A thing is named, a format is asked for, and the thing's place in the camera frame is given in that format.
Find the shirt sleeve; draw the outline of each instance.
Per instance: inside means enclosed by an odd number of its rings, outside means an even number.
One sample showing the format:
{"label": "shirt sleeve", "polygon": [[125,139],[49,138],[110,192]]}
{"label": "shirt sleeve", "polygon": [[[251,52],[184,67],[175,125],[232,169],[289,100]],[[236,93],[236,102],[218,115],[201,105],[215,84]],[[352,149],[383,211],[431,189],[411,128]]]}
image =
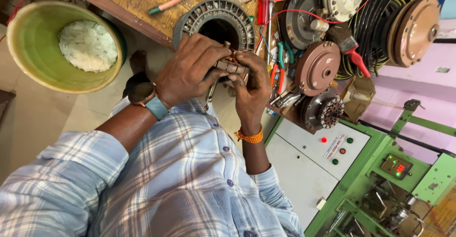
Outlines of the shirt sleeve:
{"label": "shirt sleeve", "polygon": [[279,177],[274,166],[271,165],[265,172],[250,177],[258,186],[260,200],[272,207],[285,233],[288,236],[304,236],[293,205],[279,186]]}
{"label": "shirt sleeve", "polygon": [[128,160],[113,136],[66,132],[0,187],[0,235],[81,236]]}

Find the machine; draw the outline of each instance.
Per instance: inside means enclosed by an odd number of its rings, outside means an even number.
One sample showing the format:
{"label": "machine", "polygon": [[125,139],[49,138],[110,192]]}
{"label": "machine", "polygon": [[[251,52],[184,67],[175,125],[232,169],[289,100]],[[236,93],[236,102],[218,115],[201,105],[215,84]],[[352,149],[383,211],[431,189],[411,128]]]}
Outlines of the machine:
{"label": "machine", "polygon": [[456,156],[427,145],[440,153],[430,165],[395,140],[407,122],[456,136],[452,127],[412,116],[419,105],[407,101],[388,134],[340,121],[312,135],[279,120],[266,152],[306,237],[397,237],[401,223],[416,218],[416,200],[438,205],[446,197],[456,184]]}

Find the white control panel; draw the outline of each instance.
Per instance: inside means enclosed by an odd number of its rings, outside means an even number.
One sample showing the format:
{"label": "white control panel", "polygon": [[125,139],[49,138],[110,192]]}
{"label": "white control panel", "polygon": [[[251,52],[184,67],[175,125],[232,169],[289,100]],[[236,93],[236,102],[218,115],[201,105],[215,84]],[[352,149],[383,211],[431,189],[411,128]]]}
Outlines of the white control panel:
{"label": "white control panel", "polygon": [[312,135],[288,120],[282,121],[276,134],[338,180],[370,139],[366,133],[342,123]]}
{"label": "white control panel", "polygon": [[318,212],[317,202],[327,199],[339,181],[278,135],[271,138],[266,153],[305,230]]}

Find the blue wire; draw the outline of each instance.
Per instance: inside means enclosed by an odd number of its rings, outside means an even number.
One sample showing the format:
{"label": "blue wire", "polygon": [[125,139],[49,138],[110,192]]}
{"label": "blue wire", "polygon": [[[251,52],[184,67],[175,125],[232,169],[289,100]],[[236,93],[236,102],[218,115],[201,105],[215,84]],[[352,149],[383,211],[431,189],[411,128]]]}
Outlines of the blue wire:
{"label": "blue wire", "polygon": [[261,26],[261,27],[259,28],[259,32],[260,32],[261,36],[263,37],[263,41],[265,42],[266,49],[268,49],[268,55],[269,55],[269,57],[271,57],[272,60],[277,61],[276,59],[272,58],[272,56],[271,56],[271,52],[269,51],[268,43],[266,43],[266,38],[265,38],[265,36],[263,35],[263,27],[264,27],[264,26]]}

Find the wristband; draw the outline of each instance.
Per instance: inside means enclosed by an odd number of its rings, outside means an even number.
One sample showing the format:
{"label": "wristband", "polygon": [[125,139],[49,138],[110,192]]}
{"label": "wristband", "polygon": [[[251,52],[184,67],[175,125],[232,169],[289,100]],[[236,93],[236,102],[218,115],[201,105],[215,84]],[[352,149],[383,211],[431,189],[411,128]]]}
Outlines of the wristband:
{"label": "wristband", "polygon": [[236,137],[238,138],[237,141],[244,140],[244,141],[250,142],[250,143],[259,143],[260,141],[263,140],[263,126],[261,124],[259,124],[259,133],[256,135],[245,136],[244,134],[242,134],[242,127],[241,127],[241,129],[239,129],[239,131],[234,133],[234,135],[236,135]]}

